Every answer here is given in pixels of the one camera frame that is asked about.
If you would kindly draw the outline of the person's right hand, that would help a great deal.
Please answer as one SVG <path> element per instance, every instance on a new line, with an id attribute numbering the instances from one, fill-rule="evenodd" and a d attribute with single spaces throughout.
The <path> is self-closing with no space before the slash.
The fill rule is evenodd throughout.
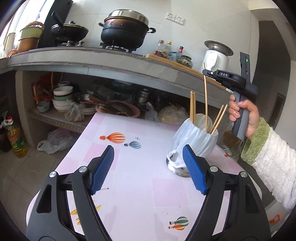
<path id="1" fill-rule="evenodd" d="M 235 103 L 235 96 L 231 95 L 229 101 L 229 119 L 231 121 L 236 121 L 240 118 L 240 109 L 247 109 L 249 111 L 248 126 L 245 136 L 251 141 L 260 123 L 258 108 L 248 99 Z"/>

